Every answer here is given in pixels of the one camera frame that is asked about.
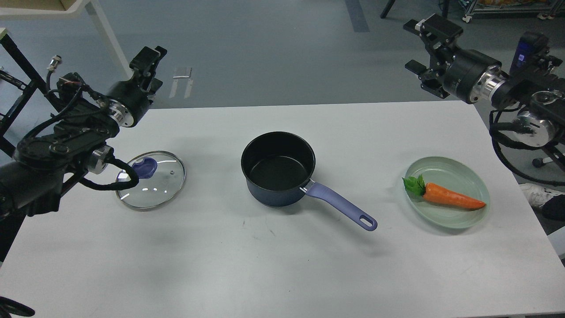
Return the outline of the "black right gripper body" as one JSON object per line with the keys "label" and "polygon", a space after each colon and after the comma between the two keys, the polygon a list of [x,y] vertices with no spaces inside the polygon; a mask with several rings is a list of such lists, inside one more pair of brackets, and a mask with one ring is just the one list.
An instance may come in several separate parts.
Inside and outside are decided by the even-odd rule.
{"label": "black right gripper body", "polygon": [[442,79],[442,88],[465,103],[492,100],[503,84],[502,63],[476,50],[460,50]]}

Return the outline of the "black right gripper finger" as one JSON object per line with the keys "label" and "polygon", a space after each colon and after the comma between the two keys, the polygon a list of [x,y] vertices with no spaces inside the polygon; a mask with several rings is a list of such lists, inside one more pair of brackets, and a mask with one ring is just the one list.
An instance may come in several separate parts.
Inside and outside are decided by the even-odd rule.
{"label": "black right gripper finger", "polygon": [[443,81],[445,70],[443,68],[433,69],[424,66],[422,63],[410,60],[405,65],[404,68],[415,74],[420,80],[420,88],[426,92],[432,93],[432,95],[445,99],[450,96],[450,93],[444,89]]}
{"label": "black right gripper finger", "polygon": [[434,58],[451,58],[461,50],[457,40],[463,28],[438,14],[420,21],[408,20],[403,29],[418,36],[426,52]]}

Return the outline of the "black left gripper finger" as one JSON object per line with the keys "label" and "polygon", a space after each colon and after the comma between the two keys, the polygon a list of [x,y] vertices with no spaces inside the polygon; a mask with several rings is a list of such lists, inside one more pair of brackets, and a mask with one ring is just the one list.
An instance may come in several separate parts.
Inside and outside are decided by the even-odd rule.
{"label": "black left gripper finger", "polygon": [[139,87],[149,87],[157,72],[157,65],[162,58],[161,47],[143,47],[129,63],[133,81]]}
{"label": "black left gripper finger", "polygon": [[153,50],[156,55],[148,71],[148,93],[155,95],[163,86],[163,81],[158,78],[158,67],[168,52],[161,46],[156,46]]}

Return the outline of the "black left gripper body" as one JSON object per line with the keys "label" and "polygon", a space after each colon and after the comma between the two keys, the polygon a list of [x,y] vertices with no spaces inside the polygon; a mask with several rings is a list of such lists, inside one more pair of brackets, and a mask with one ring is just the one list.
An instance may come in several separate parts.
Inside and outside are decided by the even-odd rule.
{"label": "black left gripper body", "polygon": [[135,127],[153,103],[153,92],[135,80],[119,81],[106,96],[110,100],[112,116],[121,127]]}

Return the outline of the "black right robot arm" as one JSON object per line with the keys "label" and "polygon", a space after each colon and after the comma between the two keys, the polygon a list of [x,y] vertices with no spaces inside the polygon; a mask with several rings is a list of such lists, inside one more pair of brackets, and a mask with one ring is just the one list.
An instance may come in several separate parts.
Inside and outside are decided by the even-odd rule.
{"label": "black right robot arm", "polygon": [[564,169],[564,154],[557,145],[564,143],[564,79],[553,74],[562,60],[551,56],[544,34],[525,32],[521,36],[510,71],[502,63],[474,49],[457,45],[462,27],[434,14],[409,20],[404,30],[423,42],[430,56],[429,65],[411,60],[405,68],[420,80],[421,89],[438,98],[455,96],[473,104],[488,101],[489,134],[493,149],[515,175],[529,181],[563,186],[563,181],[543,180],[520,171],[502,152],[502,146],[540,150]]}

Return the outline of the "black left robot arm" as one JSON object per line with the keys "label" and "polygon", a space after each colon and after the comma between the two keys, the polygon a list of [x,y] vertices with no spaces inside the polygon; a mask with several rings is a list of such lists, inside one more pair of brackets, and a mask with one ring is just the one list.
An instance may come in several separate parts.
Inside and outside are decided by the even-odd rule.
{"label": "black left robot arm", "polygon": [[128,164],[117,159],[107,140],[121,127],[135,127],[162,86],[155,77],[167,50],[144,47],[130,62],[132,76],[106,94],[82,76],[69,73],[57,88],[51,76],[62,58],[53,56],[44,81],[46,99],[57,113],[28,132],[9,151],[1,167],[1,260],[4,260],[26,217],[56,212],[63,195],[77,184],[97,190],[124,190],[151,177],[154,159]]}

